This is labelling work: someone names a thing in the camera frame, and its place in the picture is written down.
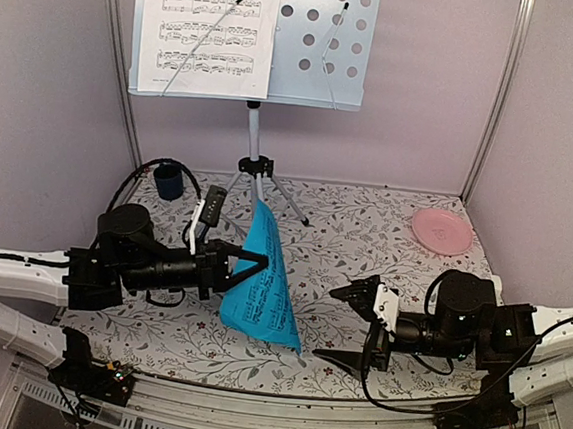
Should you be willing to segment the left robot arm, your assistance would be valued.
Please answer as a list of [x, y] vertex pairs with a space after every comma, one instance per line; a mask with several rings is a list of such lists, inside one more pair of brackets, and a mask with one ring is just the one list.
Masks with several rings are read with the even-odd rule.
[[[268, 257], [223, 240], [191, 239], [186, 248], [155, 238], [149, 211], [124, 204], [98, 218], [89, 248], [38, 253], [0, 251], [0, 298], [41, 301], [69, 310], [102, 311], [123, 295], [156, 291], [202, 300], [224, 293], [266, 270]], [[100, 371], [90, 342], [74, 329], [41, 325], [0, 303], [0, 343], [50, 369], [61, 368], [78, 391], [92, 391]]]

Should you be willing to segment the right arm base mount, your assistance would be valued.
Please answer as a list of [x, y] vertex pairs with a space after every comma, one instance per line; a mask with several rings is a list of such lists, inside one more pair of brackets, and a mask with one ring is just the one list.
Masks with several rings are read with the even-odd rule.
[[483, 399], [469, 405], [438, 404], [432, 416], [436, 429], [526, 429], [526, 409], [520, 410], [508, 400], [498, 403]]

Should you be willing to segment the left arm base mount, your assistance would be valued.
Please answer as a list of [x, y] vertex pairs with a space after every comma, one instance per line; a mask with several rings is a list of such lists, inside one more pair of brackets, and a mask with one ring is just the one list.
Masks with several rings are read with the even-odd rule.
[[49, 369], [47, 378], [83, 397], [125, 407], [135, 386], [134, 368], [114, 361], [105, 365], [66, 360]]

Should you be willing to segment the blue sheet music page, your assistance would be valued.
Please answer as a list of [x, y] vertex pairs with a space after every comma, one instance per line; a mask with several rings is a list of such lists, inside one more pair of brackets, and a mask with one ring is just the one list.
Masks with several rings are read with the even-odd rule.
[[269, 207], [256, 203], [253, 221], [242, 247], [267, 257], [268, 266], [228, 290], [220, 304], [225, 326], [259, 341], [302, 353], [278, 225]]

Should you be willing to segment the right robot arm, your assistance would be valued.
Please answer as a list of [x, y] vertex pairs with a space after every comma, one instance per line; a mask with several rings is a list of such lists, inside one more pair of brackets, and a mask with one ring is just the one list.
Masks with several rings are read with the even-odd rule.
[[560, 366], [573, 380], [573, 308], [551, 308], [499, 301], [498, 278], [443, 271], [426, 289], [422, 313], [403, 312], [398, 291], [379, 276], [352, 281], [330, 295], [348, 305], [368, 325], [358, 351], [314, 349], [325, 360], [365, 384], [373, 369], [386, 371], [392, 354], [421, 362], [441, 358], [448, 364], [475, 359], [483, 371], [480, 390], [453, 407], [435, 406], [443, 415], [467, 408], [473, 427], [488, 428], [506, 408], [524, 406], [528, 392], [546, 392], [539, 373]]

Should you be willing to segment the white sheet music page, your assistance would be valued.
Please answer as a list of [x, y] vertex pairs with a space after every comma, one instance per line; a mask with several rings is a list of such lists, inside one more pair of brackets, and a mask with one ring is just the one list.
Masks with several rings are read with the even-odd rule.
[[265, 99], [280, 0], [136, 0], [137, 95]]

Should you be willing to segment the white perforated music stand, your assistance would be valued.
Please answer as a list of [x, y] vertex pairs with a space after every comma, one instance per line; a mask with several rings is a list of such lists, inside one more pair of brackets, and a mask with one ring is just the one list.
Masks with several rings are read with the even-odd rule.
[[241, 101], [247, 108], [249, 154], [232, 182], [247, 181], [253, 201], [264, 199], [264, 184], [278, 180], [259, 150], [262, 105], [357, 111], [380, 1], [280, 0], [267, 98], [211, 98]]

